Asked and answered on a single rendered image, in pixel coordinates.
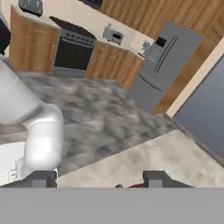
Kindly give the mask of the wooden base cupboard run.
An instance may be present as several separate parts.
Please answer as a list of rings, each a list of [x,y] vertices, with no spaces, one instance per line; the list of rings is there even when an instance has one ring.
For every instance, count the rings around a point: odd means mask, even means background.
[[[49,74],[53,69],[61,28],[48,16],[37,17],[10,6],[9,59],[15,70]]]
[[[97,40],[85,76],[114,80],[129,89],[143,61],[133,50]]]

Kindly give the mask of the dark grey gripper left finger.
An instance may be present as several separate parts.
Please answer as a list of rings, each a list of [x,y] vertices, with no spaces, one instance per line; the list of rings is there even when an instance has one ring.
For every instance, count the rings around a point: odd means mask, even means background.
[[[57,187],[56,178],[57,178],[56,171],[34,171],[27,177],[3,185],[3,187],[56,188]]]

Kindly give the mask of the black and steel oven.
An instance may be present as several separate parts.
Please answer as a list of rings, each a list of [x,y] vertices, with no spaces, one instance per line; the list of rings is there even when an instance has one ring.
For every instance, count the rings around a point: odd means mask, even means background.
[[[52,76],[83,79],[96,37],[85,28],[50,16],[61,28]]]

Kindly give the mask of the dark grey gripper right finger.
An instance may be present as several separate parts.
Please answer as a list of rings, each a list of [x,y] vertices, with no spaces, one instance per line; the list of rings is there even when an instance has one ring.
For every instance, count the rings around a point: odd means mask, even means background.
[[[189,185],[172,179],[165,171],[143,171],[143,182],[148,186],[187,188]]]

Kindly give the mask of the grey steel fridge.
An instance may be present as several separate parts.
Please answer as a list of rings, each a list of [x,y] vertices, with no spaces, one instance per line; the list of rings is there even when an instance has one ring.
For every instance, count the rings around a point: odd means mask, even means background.
[[[202,39],[199,32],[164,22],[128,91],[138,107],[148,113],[155,108]]]

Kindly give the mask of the pale green toaster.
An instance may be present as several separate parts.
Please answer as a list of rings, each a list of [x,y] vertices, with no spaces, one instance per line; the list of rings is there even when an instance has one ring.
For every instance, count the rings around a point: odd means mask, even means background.
[[[123,34],[116,31],[111,24],[108,24],[103,31],[102,36],[108,41],[120,45],[123,41]]]

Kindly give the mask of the black round object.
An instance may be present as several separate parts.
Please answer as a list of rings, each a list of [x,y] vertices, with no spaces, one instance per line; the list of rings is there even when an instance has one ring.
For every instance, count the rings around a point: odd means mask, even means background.
[[[0,54],[5,55],[5,50],[10,44],[11,32],[5,22],[0,18]]]

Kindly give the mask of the white stand mixer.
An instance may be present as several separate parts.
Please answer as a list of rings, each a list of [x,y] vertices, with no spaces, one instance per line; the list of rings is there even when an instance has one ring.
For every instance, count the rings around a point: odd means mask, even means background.
[[[56,175],[64,152],[64,117],[41,101],[0,59],[0,124],[24,126],[27,138],[0,145],[0,187]]]

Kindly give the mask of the wooden tall cupboard wall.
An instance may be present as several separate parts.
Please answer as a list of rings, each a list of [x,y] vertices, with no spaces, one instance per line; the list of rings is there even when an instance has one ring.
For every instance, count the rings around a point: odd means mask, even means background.
[[[152,39],[166,20],[202,34],[199,46],[152,110],[154,114],[171,115],[179,109],[186,87],[224,39],[224,0],[102,0],[100,12]]]

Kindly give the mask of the small blue grey appliance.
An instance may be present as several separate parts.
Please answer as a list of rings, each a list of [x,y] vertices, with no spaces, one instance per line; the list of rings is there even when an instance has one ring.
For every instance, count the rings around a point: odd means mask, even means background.
[[[143,47],[142,47],[144,57],[146,57],[149,54],[150,48],[151,48],[151,43],[145,40],[143,42]]]

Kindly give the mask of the grey microwave oven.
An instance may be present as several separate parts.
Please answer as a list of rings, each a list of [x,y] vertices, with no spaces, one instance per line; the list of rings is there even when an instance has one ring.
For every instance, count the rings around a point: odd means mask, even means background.
[[[38,17],[43,15],[42,0],[18,0],[18,6],[24,12],[31,13]]]

